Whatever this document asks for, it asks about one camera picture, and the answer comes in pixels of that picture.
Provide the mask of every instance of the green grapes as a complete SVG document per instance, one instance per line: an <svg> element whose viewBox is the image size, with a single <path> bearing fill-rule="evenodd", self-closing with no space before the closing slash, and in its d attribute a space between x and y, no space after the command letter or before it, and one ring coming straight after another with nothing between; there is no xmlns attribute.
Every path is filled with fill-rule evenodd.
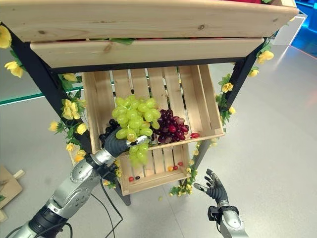
<svg viewBox="0 0 317 238"><path fill-rule="evenodd" d="M127 139L130 142L135 141L139 136L146 135L151 137L153 132L150 129L159 128L158 118L161 114L157 110L157 104L154 98L136 99L134 95L123 99L115 99L116 108L111 115L118 121L121 130L116 133L117 139ZM132 166L145 165L148 161L148 139L145 143L132 146L129 149L129 160Z"/></svg>

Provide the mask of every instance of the gray floor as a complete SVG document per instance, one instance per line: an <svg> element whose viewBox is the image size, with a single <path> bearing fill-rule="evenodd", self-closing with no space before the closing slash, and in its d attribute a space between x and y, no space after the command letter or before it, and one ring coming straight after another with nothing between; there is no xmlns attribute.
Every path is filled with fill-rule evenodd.
<svg viewBox="0 0 317 238"><path fill-rule="evenodd" d="M245 82L228 133L206 154L198 180L206 168L216 171L250 237L312 238L317 233L317 64L293 47L276 46L273 52L275 58ZM230 68L212 66L214 82ZM0 225L0 237L32 218L71 169L63 136L47 131L52 119L57 117L43 98L0 107L0 162L12 173L26 171L23 191L4 208L9 219ZM214 202L199 191L171 198L171 186L133 194L129 207L110 191L124 217L116 236L221 237L207 219ZM94 194L110 207L99 187ZM112 209L111 214L116 223ZM70 223L75 238L101 238L110 230L93 198ZM58 237L69 237L68 230Z"/></svg>

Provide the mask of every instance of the robotic arm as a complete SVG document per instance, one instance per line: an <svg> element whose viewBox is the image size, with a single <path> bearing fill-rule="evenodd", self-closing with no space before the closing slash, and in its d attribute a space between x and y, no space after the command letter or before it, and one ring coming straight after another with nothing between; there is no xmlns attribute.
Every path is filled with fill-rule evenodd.
<svg viewBox="0 0 317 238"><path fill-rule="evenodd" d="M147 139L143 135L132 143L118 140L115 134L119 129L101 138L103 148L94 155L86 155L85 159L72 169L69 177L14 238L54 238L67 220L86 203L100 177L109 181L115 180L114 171L117 166L113 163L114 159L130 146L143 143Z"/></svg>
<svg viewBox="0 0 317 238"><path fill-rule="evenodd" d="M195 183L194 187L216 200L217 207L210 206L208 209L209 220L216 221L217 228L220 225L219 232L224 238L248 238L244 223L240 220L239 211L236 207L230 206L227 192L220 179L210 169L207 169L206 174L208 187L199 183Z"/></svg>

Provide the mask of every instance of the wooden shelf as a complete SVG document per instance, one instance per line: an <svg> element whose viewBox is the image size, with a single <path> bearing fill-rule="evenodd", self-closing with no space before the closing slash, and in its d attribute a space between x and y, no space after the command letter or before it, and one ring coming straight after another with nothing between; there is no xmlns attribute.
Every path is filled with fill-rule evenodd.
<svg viewBox="0 0 317 238"><path fill-rule="evenodd" d="M32 43L50 67L245 57L263 42L249 39L135 40Z"/></svg>
<svg viewBox="0 0 317 238"><path fill-rule="evenodd" d="M115 107L114 91L116 96L125 98L131 95L133 89L137 98L145 99L150 97L151 92L159 109L168 109L170 106L174 114L185 118L185 124L189 125L190 131L184 141L157 144L155 140L148 150L148 163L143 167L131 167L127 154L119 157L123 170L120 179L123 194L186 178L187 173L182 168L173 173L168 172L167 168L178 162L183 162L184 168L187 166L188 143L223 136L208 66L180 66L178 71L179 74L176 67L148 68L147 79L143 68L132 69L131 77L128 70L115 70L112 71L113 85L109 71L83 73L93 153L100 150L99 135L104 133L111 119L111 111ZM201 137L191 139L191 132L197 132ZM130 176L141 178L129 182Z"/></svg>
<svg viewBox="0 0 317 238"><path fill-rule="evenodd" d="M87 38L269 37L299 12L226 0L0 0L1 20L24 42Z"/></svg>

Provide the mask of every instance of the red grapes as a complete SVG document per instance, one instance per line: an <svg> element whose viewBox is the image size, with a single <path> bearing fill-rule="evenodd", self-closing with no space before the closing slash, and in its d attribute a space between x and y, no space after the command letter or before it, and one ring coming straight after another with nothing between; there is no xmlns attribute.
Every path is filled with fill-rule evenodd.
<svg viewBox="0 0 317 238"><path fill-rule="evenodd" d="M160 110L160 118L158 119L159 129L154 129L153 132L158 135L159 143L167 144L185 140L189 126L184 125L185 119L173 115L171 109Z"/></svg>

